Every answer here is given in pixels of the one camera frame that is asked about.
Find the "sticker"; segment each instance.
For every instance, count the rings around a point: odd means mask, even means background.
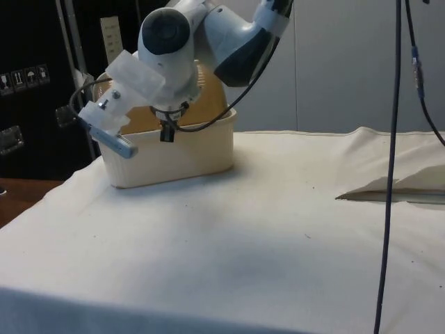
[[[41,85],[49,84],[51,82],[48,67],[46,65],[37,66],[37,76]]]
[[[16,92],[26,89],[26,79],[22,70],[11,72],[11,77]]]
[[[9,73],[0,74],[0,96],[14,94],[13,82]]]
[[[39,86],[39,79],[37,77],[37,70],[35,67],[29,67],[25,69],[26,85],[28,88]]]
[[[100,19],[102,27],[102,36],[104,38],[106,58],[108,64],[111,64],[122,51],[122,36],[120,33],[119,17],[103,17]]]

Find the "cable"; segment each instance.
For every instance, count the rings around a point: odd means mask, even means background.
[[[416,78],[416,86],[417,91],[419,93],[419,99],[422,106],[423,114],[425,115],[425,118],[430,125],[431,129],[435,133],[437,139],[442,143],[443,146],[445,146],[445,139],[440,134],[439,130],[437,129],[436,125],[431,119],[430,113],[428,112],[428,108],[426,107],[425,102],[425,90],[424,90],[424,84],[423,84],[423,73],[422,73],[422,67],[421,62],[419,60],[419,51],[417,49],[416,45],[416,36],[414,34],[414,25],[412,23],[412,15],[411,15],[411,5],[410,0],[405,0],[405,7],[406,7],[406,15],[408,19],[408,28],[410,30],[410,40],[411,40],[411,47],[412,47],[412,59],[413,59],[413,65],[414,65],[414,75]]]
[[[112,78],[107,78],[107,79],[101,79],[101,80],[92,81],[92,82],[90,82],[90,83],[87,83],[87,84],[83,85],[82,87],[80,87],[78,90],[76,90],[76,91],[71,95],[70,103],[68,104],[68,107],[70,108],[70,111],[75,115],[76,118],[79,117],[79,113],[76,111],[76,108],[75,108],[75,106],[74,106],[74,102],[76,101],[76,98],[79,96],[79,94],[80,94],[83,90],[85,90],[85,89],[87,89],[87,88],[89,88],[89,87],[91,87],[91,86],[94,86],[94,85],[96,85],[96,84],[102,84],[102,83],[104,83],[104,82],[108,82],[108,81],[111,81],[111,80],[113,80],[113,79],[112,79]]]
[[[272,50],[270,51],[270,54],[268,58],[266,59],[266,62],[261,66],[261,69],[258,71],[257,76],[253,79],[253,81],[249,84],[249,86],[241,93],[241,95],[238,96],[238,98],[232,102],[222,113],[220,113],[218,116],[216,116],[213,120],[210,122],[201,125],[200,127],[194,127],[192,129],[185,129],[183,127],[180,127],[177,123],[173,122],[172,118],[168,113],[165,113],[165,118],[168,122],[168,124],[179,132],[188,132],[188,133],[194,133],[194,132],[200,132],[202,130],[207,129],[208,127],[212,126],[216,122],[218,122],[220,119],[222,119],[228,112],[230,112],[255,86],[255,84],[258,82],[259,78],[263,75],[264,70],[267,68],[268,64],[270,63],[270,60],[272,59],[275,50],[278,47],[278,44],[280,43],[280,39],[277,38],[274,42],[274,45],[272,47]]]
[[[139,27],[142,26],[142,13],[140,12],[140,0],[136,0],[136,14],[138,16]]]
[[[430,125],[432,131],[435,133],[437,139],[439,139],[439,141],[442,143],[442,145],[445,146],[444,137],[442,137],[442,135],[440,134],[439,130],[436,128],[436,125],[432,121],[432,119],[430,117],[430,114],[428,112],[428,109],[426,108],[425,99],[423,97],[421,97],[420,103],[422,105],[423,114],[425,115],[425,118],[426,118],[428,124]]]
[[[380,332],[382,320],[383,296],[385,294],[385,283],[387,276],[389,236],[391,232],[391,209],[392,191],[394,181],[394,166],[396,162],[396,137],[398,122],[398,104],[401,90],[401,68],[402,68],[402,0],[396,0],[396,80],[394,83],[394,103],[391,120],[391,146],[389,149],[387,201],[385,211],[385,238],[383,241],[382,268],[380,271],[380,286],[378,290],[377,311],[375,314],[374,334]]]

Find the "white fabric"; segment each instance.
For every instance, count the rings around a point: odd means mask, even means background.
[[[232,171],[132,190],[98,159],[0,230],[0,333],[371,333],[384,206],[334,199],[353,136],[236,134]],[[382,333],[444,332],[444,210],[394,205]]]
[[[361,128],[336,148],[335,153],[343,162],[337,175],[339,195],[354,198],[352,195],[366,191],[384,195],[389,142],[388,134]],[[436,136],[418,132],[398,136],[394,179],[396,193],[426,194],[425,200],[434,193],[433,202],[445,204],[445,149]]]

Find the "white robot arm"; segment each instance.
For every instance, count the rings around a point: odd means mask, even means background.
[[[161,140],[173,142],[175,130],[166,114],[177,122],[188,103],[200,96],[195,59],[227,86],[248,86],[286,29],[292,4],[293,0],[261,0],[253,22],[210,0],[181,0],[173,7],[155,10],[141,26],[138,60],[123,54],[107,69],[120,101],[109,93],[98,104],[89,103],[80,116],[101,133],[113,136],[130,110],[124,101],[131,99],[134,106],[149,104],[165,130]],[[108,116],[105,108],[110,109]],[[110,111],[113,119],[105,122]],[[111,139],[103,141],[109,144]]]

